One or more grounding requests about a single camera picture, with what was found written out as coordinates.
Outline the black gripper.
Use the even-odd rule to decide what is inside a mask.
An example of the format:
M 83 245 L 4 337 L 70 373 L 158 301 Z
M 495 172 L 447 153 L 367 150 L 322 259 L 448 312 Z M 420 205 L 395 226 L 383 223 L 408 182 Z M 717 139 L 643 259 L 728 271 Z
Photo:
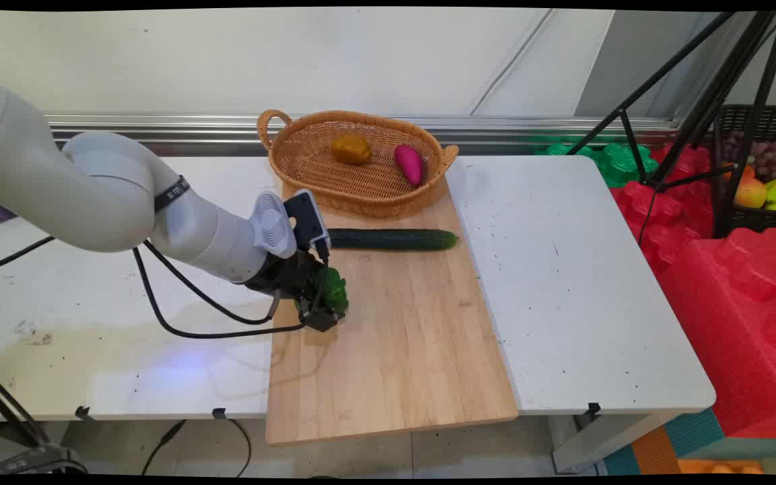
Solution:
M 280 294 L 282 300 L 299 300 L 299 323 L 315 331 L 327 332 L 339 323 L 342 314 L 324 300 L 325 268 L 326 264 L 310 251 L 297 249 L 287 259 L 269 253 L 245 286 L 261 294 Z

